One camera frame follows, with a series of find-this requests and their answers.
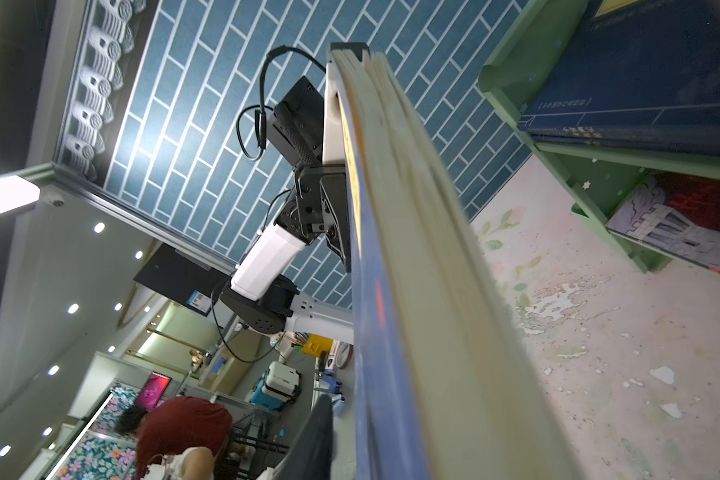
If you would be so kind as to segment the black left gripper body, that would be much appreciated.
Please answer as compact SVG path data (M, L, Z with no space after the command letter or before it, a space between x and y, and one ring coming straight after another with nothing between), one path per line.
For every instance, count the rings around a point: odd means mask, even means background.
M304 167L296 174L298 222L307 245L321 235L347 273L352 269L346 167Z

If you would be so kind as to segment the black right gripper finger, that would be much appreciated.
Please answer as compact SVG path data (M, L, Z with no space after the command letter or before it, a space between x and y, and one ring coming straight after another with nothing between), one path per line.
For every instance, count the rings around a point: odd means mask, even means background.
M328 480L334 457L333 406L321 395L284 460L274 469L276 480Z

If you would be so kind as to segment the blue book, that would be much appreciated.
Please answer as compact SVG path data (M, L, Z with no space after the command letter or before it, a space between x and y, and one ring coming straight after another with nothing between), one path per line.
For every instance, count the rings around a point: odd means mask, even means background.
M720 156L720 1L591 1L518 127L539 142Z
M337 48L331 66L350 200L357 477L580 478L386 57Z

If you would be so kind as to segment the red pink illustrated book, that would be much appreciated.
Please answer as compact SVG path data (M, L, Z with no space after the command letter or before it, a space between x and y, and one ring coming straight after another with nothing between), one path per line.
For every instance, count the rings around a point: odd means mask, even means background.
M720 274L720 180L649 174L613 213L607 228Z

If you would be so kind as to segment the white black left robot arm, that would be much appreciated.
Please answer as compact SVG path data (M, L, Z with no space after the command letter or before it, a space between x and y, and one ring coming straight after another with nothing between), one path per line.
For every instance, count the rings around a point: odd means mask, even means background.
M352 345L353 314L314 299L284 275L291 262L321 237L350 272L344 166L304 167L295 173L295 185L282 207L265 222L218 299L259 334L306 333Z

